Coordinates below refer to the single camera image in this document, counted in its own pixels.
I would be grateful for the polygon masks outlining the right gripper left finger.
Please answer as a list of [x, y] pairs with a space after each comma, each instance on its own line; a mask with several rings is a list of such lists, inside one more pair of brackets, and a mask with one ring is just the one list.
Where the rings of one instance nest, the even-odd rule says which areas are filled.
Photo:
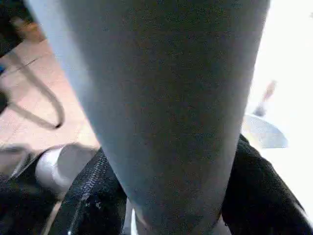
[[103, 150], [74, 179], [51, 225], [51, 235], [120, 235], [127, 196]]

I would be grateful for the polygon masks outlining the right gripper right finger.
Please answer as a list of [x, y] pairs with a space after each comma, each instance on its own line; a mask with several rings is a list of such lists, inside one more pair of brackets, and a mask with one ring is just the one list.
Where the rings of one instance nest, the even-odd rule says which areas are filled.
[[272, 164], [239, 136], [222, 206], [233, 235], [311, 235], [313, 224]]

